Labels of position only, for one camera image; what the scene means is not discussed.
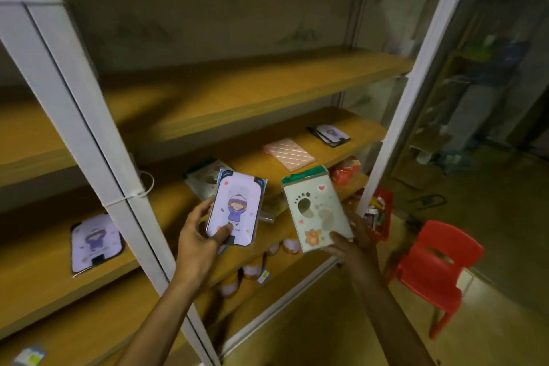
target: forearm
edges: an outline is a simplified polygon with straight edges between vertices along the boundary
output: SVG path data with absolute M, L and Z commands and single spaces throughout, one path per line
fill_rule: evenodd
M 433 360 L 415 329 L 380 276 L 353 286 L 366 308 L 389 366 L 433 366 Z
M 166 361 L 198 286 L 174 280 L 137 331 L 117 366 L 160 366 Z

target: pink case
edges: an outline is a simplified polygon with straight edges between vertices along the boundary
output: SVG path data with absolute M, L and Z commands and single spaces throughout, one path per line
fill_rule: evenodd
M 265 145 L 263 150 L 271 154 L 284 167 L 293 172 L 315 161 L 315 157 L 300 147 L 291 138 Z

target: white cable tie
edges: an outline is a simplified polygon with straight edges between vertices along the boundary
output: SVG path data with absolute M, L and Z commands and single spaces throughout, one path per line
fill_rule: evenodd
M 140 175 L 141 174 L 148 175 L 151 178 L 151 180 L 153 181 L 152 184 L 150 184 L 150 187 L 147 191 L 138 192 L 136 194 L 133 194 L 133 195 L 130 195 L 130 196 L 127 196 L 127 197 L 124 197 L 124 198 L 120 198 L 119 200 L 113 201 L 111 203 L 103 204 L 103 207 L 107 208 L 107 207 L 113 206 L 114 204 L 118 204 L 118 203 L 121 203 L 123 201 L 129 200 L 130 198 L 143 198 L 143 197 L 146 197 L 152 191 L 152 189 L 154 188 L 154 177 L 150 172 L 147 172 L 147 171 L 141 171 L 140 170 L 139 173 L 140 173 Z

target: chair backrest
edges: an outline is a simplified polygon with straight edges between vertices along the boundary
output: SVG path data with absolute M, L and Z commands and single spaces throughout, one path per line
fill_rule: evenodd
M 417 245 L 435 249 L 463 268 L 473 266 L 484 253 L 475 239 L 457 227 L 434 220 L 423 225 L 414 246 Z

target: red chair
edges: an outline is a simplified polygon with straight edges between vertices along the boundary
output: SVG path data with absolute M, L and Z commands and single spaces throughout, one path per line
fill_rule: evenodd
M 460 307 L 461 290 L 456 284 L 461 271 L 473 266 L 483 253 L 482 246 L 457 227 L 429 220 L 408 255 L 389 275 L 388 282 L 399 277 L 412 291 L 444 311 L 429 333 L 431 339 L 439 335 Z

